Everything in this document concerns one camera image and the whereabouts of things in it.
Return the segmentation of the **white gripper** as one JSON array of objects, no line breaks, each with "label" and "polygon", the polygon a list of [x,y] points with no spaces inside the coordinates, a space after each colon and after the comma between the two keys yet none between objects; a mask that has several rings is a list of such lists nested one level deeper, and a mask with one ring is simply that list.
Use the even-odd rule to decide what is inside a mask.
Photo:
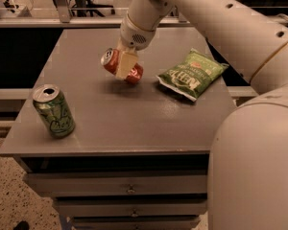
[{"label": "white gripper", "polygon": [[149,46],[156,34],[156,23],[144,20],[133,22],[131,17],[126,14],[120,26],[120,39],[116,49],[121,51],[115,77],[124,80],[138,61],[137,54],[124,52],[128,48],[136,51],[143,50]]}]

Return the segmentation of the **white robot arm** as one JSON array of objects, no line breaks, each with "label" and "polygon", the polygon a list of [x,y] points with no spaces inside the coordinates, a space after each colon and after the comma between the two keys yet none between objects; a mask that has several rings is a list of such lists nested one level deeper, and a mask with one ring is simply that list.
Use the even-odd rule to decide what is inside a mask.
[{"label": "white robot arm", "polygon": [[132,0],[121,43],[143,49],[172,8],[257,92],[220,125],[209,155],[210,230],[288,230],[288,28],[236,0]]}]

